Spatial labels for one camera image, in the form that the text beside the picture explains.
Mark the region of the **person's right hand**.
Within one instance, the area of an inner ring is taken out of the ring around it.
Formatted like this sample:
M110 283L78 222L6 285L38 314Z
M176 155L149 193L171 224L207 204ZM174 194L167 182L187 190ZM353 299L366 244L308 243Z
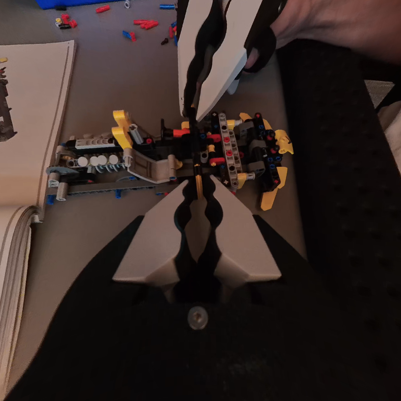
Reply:
M330 42L332 23L323 16L333 1L289 0L278 18L271 24L276 37L276 49L295 39L312 39Z

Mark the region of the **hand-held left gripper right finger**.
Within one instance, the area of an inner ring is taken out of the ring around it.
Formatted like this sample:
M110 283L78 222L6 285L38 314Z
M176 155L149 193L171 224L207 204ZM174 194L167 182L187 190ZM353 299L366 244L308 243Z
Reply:
M236 288L277 280L281 272L252 212L215 176L203 177L211 229L198 274L212 300L227 302Z

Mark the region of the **pile of red blue pins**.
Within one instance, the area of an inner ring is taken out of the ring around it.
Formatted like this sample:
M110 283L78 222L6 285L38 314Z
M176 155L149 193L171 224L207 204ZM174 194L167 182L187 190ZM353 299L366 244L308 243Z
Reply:
M170 3L170 4L160 4L159 8L161 10L174 10L177 11L178 9L178 3ZM97 14L105 13L110 10L110 6L104 5L96 8L95 12ZM148 20L148 19L136 19L133 21L133 24L135 26L140 27L143 30L150 30L158 26L158 21L156 20ZM71 29L71 28L76 28L78 26L77 22L73 19L71 19L70 15L67 13L63 13L60 15L59 18L56 18L55 20L55 25L59 29ZM177 37L177 22L174 21L173 23L170 24L169 26L169 37L168 39L173 40L175 46L178 46L178 37ZM128 38L132 42L136 41L136 36L133 31L122 31L122 34L124 37Z

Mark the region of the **partly built lego car chassis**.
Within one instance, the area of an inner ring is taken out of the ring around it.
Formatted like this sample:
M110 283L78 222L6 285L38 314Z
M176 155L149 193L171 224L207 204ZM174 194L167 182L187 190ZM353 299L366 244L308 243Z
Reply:
M141 133L123 110L114 111L113 117L117 126L110 134L71 137L57 147L47 168L46 205L89 193L113 193L120 199L123 191L154 189L163 196L182 181L195 179L188 121L170 129L161 119L160 135L154 137ZM222 112L211 112L197 126L203 174L214 175L233 194L255 180L260 208L271 209L286 182L283 156L293 154L288 134L273 130L261 113L227 119Z

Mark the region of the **open instruction booklet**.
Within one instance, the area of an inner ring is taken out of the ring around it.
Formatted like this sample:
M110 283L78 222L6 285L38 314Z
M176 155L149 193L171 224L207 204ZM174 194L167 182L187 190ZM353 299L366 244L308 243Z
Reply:
M31 228L40 219L67 99L76 44L1 46L7 108L17 134L1 142L1 386L8 381L21 322Z

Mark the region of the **blue plastic bin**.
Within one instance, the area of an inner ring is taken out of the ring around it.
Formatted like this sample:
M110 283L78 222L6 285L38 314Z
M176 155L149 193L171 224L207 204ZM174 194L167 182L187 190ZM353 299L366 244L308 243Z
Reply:
M110 2L118 2L118 0L36 0L38 6L40 6L43 10L55 9L57 7L69 8Z

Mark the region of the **person's right forearm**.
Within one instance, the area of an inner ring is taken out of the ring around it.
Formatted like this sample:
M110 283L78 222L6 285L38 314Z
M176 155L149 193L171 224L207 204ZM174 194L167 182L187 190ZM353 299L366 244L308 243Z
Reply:
M401 2L399 0L332 1L324 13L326 41L400 65Z

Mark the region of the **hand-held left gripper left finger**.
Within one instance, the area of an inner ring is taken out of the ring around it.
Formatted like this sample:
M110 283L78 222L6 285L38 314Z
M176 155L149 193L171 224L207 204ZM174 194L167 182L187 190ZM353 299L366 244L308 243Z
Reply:
M196 194L194 180L186 179L145 214L113 281L157 287L169 302L182 301L195 266L185 228Z

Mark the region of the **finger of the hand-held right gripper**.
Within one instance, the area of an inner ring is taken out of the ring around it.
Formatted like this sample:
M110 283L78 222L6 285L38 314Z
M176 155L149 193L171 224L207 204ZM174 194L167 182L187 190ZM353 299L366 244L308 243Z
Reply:
M219 38L219 1L179 0L177 37L180 111L183 117L193 119L192 107L205 69L205 55Z
M245 41L261 3L261 0L233 0L227 4L224 14L225 35L213 54L210 73L200 89L197 121L213 109L245 66Z

